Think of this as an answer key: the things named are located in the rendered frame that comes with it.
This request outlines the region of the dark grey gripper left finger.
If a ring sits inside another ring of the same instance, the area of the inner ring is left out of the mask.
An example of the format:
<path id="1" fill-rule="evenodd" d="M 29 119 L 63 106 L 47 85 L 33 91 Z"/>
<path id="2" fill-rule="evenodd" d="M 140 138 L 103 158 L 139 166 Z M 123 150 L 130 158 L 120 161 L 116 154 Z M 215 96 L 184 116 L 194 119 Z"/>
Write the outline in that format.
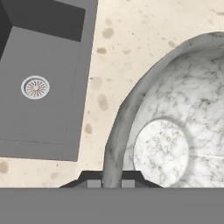
<path id="1" fill-rule="evenodd" d="M 80 176 L 61 188 L 101 188 L 102 173 L 100 171 L 82 171 Z"/>

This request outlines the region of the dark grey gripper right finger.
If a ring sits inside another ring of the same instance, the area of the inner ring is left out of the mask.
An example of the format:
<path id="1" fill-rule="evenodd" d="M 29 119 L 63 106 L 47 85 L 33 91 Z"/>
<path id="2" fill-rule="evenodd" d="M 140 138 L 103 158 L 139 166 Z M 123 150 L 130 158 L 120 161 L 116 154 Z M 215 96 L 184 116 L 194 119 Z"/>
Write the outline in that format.
<path id="1" fill-rule="evenodd" d="M 159 185 L 146 180 L 140 171 L 123 171 L 122 188 L 159 188 Z"/>

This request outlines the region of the white marble bowl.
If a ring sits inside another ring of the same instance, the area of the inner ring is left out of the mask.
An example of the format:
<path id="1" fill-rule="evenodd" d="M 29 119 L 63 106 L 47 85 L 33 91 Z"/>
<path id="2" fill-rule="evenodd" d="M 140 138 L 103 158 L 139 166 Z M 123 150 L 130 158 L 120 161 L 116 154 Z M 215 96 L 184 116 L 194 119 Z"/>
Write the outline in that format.
<path id="1" fill-rule="evenodd" d="M 164 188 L 224 188 L 224 31 L 168 52 L 131 89 L 105 147 L 102 183 L 125 171 Z"/>

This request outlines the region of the dark grey sink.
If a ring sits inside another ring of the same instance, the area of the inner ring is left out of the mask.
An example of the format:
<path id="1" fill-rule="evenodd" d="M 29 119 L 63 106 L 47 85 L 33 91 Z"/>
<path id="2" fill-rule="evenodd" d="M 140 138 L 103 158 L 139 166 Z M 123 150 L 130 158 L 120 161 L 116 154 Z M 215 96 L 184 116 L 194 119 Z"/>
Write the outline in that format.
<path id="1" fill-rule="evenodd" d="M 0 0 L 0 157 L 76 161 L 98 0 Z"/>

